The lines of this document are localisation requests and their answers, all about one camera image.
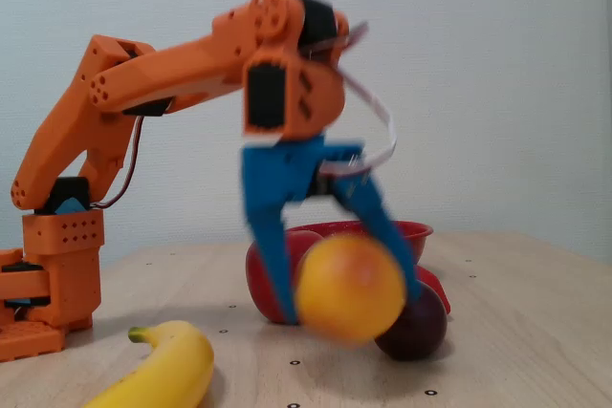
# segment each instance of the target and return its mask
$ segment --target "wire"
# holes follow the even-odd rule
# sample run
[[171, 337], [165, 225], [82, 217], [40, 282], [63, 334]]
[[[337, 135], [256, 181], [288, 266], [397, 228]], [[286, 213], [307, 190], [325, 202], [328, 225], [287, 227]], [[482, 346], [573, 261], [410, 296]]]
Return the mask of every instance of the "wire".
[[123, 181], [123, 186], [121, 187], [120, 192], [112, 200], [107, 201], [106, 203], [93, 203], [92, 207], [96, 209], [108, 209], [111, 205], [121, 199], [123, 194], [127, 191], [127, 188], [130, 186], [130, 182], [132, 182], [132, 176], [134, 175], [134, 169], [136, 169], [136, 159], [138, 158], [138, 145], [141, 141], [143, 121], [144, 117], [138, 117], [136, 120], [134, 138], [132, 140], [132, 158], [130, 160], [130, 168], [127, 170], [127, 175], [125, 176], [125, 181]]

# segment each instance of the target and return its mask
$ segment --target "dark red fruit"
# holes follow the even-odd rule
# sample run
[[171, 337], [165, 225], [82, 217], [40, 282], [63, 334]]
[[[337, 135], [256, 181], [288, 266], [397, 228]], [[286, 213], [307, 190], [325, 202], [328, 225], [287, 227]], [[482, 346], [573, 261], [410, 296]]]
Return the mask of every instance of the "dark red fruit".
[[[291, 256], [291, 274], [294, 284], [299, 261], [313, 244], [322, 239], [322, 236], [313, 231], [288, 231], [286, 233], [287, 249]], [[284, 324], [285, 321], [276, 303], [272, 285], [268, 279], [268, 273], [261, 261], [259, 247], [255, 242], [251, 244], [247, 251], [246, 269], [247, 285], [249, 286], [249, 293], [251, 294], [255, 306], [271, 322], [275, 324]]]
[[377, 337], [377, 346], [394, 360], [418, 360], [432, 355], [447, 334], [447, 312], [436, 292], [421, 283], [419, 299], [404, 307], [395, 324]]

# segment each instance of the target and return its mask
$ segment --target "white wall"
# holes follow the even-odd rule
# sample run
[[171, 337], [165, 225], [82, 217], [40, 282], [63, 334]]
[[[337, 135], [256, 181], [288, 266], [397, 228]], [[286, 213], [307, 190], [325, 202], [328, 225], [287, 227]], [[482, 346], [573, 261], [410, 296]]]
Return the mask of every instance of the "white wall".
[[[90, 35], [159, 49], [207, 34], [214, 15], [245, 1], [0, 0], [3, 247], [21, 244], [11, 180]], [[378, 176], [397, 218], [520, 230], [612, 261], [606, 0], [331, 1], [370, 21], [343, 63], [395, 113], [399, 148]], [[240, 108], [233, 95], [146, 121], [133, 185], [105, 214], [105, 262], [137, 247], [246, 237]], [[384, 142], [352, 97], [331, 134]], [[319, 203], [287, 215], [289, 225], [342, 218]]]

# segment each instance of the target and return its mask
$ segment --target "red bowl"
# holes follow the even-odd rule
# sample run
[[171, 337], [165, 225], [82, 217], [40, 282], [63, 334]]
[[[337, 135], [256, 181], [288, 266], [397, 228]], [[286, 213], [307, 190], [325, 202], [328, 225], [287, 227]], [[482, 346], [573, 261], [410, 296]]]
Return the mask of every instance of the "red bowl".
[[[417, 222], [406, 222], [396, 220], [395, 224], [404, 235], [404, 239], [412, 244], [412, 250], [416, 262], [419, 263], [421, 256], [423, 255], [423, 249], [425, 248], [425, 239], [431, 233], [433, 228], [429, 225], [419, 224]], [[309, 224], [302, 226], [295, 226], [288, 229], [288, 231], [299, 231], [309, 230], [320, 234], [326, 238], [340, 233], [351, 233], [351, 234], [368, 234], [363, 224], [359, 221], [345, 221], [345, 222], [325, 222], [320, 224]]]

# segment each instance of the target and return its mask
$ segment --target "banana stem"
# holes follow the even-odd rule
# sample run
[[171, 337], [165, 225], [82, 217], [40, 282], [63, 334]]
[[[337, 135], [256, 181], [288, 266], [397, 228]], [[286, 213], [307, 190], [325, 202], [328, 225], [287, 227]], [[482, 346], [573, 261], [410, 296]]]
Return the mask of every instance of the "banana stem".
[[127, 337], [133, 343], [146, 343], [146, 327], [132, 327], [127, 332]]

